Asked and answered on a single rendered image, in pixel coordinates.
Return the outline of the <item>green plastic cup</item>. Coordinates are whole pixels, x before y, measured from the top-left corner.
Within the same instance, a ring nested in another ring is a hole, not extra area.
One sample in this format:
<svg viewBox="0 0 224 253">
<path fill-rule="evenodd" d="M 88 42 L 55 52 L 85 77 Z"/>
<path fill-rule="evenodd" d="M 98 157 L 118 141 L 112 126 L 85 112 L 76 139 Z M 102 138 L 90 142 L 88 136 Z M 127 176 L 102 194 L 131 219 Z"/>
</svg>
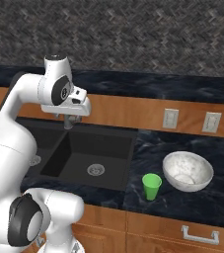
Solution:
<svg viewBox="0 0 224 253">
<path fill-rule="evenodd" d="M 147 201 L 153 201 L 162 185 L 162 179 L 157 174 L 148 173 L 142 177 L 143 190 Z"/>
</svg>

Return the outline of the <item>black double basin sink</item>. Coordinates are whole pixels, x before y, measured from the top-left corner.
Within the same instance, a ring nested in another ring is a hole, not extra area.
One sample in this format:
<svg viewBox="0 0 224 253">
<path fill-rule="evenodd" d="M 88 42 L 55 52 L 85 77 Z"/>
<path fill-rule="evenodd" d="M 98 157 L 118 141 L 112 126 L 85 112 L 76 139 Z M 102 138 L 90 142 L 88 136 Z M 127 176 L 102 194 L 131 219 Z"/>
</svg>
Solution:
<svg viewBox="0 0 224 253">
<path fill-rule="evenodd" d="M 137 131 L 130 128 L 18 118 L 37 142 L 28 175 L 109 190 L 126 188 Z"/>
</svg>

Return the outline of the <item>plain wooden drawer front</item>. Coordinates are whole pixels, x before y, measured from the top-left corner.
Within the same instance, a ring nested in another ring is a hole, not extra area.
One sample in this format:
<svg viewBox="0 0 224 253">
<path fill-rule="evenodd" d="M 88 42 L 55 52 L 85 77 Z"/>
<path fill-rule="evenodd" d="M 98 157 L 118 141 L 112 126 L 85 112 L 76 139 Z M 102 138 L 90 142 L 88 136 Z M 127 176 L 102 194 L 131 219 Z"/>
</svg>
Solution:
<svg viewBox="0 0 224 253">
<path fill-rule="evenodd" d="M 78 224 L 92 225 L 100 228 L 107 228 L 117 231 L 126 231 L 126 212 L 85 205 L 84 214 Z"/>
</svg>

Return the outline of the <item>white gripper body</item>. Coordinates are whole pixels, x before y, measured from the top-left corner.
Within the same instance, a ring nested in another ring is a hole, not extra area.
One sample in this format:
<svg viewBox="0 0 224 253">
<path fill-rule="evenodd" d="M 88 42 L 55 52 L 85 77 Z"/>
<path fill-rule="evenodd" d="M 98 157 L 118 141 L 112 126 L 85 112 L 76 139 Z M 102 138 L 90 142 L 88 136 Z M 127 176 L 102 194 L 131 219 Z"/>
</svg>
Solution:
<svg viewBox="0 0 224 253">
<path fill-rule="evenodd" d="M 83 101 L 79 99 L 67 99 L 59 106 L 42 105 L 41 110 L 46 113 L 63 114 L 88 117 L 91 114 L 91 102 L 88 97 Z"/>
</svg>

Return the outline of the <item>white marble bowl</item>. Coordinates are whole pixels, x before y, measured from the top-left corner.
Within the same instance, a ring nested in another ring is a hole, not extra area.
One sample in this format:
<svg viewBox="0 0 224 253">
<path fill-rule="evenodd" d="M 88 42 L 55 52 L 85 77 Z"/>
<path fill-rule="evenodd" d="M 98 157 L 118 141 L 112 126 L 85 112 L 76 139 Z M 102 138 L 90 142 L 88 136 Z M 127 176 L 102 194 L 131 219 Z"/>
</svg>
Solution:
<svg viewBox="0 0 224 253">
<path fill-rule="evenodd" d="M 175 151 L 163 159 L 163 172 L 167 181 L 182 192 L 203 190 L 212 180 L 214 170 L 203 157 L 188 151 Z"/>
</svg>

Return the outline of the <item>wooden cupboard door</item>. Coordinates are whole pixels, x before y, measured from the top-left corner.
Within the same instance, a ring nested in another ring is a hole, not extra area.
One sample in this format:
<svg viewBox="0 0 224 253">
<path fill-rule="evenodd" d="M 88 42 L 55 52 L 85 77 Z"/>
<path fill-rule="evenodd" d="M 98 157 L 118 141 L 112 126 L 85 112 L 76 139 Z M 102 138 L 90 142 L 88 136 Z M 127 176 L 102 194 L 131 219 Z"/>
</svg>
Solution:
<svg viewBox="0 0 224 253">
<path fill-rule="evenodd" d="M 86 253 L 125 253 L 125 233 L 95 226 L 73 224 L 72 231 Z"/>
</svg>

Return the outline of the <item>white wall socket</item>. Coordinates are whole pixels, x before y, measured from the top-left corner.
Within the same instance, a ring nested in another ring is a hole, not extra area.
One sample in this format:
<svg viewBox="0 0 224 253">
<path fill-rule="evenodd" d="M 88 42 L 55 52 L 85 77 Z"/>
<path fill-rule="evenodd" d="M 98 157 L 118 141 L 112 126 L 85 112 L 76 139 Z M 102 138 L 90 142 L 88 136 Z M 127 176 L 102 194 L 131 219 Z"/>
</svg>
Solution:
<svg viewBox="0 0 224 253">
<path fill-rule="evenodd" d="M 205 115 L 202 131 L 216 133 L 220 123 L 221 113 L 207 112 Z"/>
<path fill-rule="evenodd" d="M 176 109 L 165 109 L 163 117 L 163 128 L 172 128 L 177 127 L 179 117 L 179 111 Z"/>
</svg>

